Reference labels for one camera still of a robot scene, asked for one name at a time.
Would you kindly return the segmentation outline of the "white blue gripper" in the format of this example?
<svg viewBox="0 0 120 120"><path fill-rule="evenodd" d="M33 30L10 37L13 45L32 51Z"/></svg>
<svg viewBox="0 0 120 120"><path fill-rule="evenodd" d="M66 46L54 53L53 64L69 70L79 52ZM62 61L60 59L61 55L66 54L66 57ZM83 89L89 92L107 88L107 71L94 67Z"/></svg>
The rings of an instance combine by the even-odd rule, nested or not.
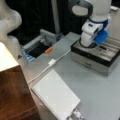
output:
<svg viewBox="0 0 120 120"><path fill-rule="evenodd" d="M82 26L80 44L85 48L100 45L108 37L108 32L105 30L107 25L108 21L95 22L88 19Z"/></svg>

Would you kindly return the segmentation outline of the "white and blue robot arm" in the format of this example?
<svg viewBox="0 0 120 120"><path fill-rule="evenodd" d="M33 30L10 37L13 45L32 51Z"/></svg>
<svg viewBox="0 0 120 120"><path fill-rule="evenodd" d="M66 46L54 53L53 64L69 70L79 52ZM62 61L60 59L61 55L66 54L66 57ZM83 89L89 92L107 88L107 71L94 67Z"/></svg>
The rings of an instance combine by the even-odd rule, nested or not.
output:
<svg viewBox="0 0 120 120"><path fill-rule="evenodd" d="M69 0L68 7L77 17L86 17L80 44L85 48L100 45L107 37L112 0Z"/></svg>

